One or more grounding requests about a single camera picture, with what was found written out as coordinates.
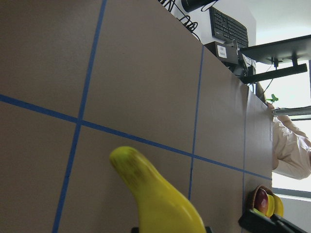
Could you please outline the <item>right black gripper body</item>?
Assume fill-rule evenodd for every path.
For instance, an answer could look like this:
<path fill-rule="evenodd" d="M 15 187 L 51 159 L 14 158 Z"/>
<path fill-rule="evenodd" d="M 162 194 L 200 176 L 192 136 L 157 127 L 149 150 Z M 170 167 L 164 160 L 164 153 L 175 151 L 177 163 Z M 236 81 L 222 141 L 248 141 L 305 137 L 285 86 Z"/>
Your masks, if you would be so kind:
<path fill-rule="evenodd" d="M 302 228 L 277 214 L 268 218 L 254 210 L 245 211 L 238 223 L 243 229 L 251 233 L 306 233 Z"/>

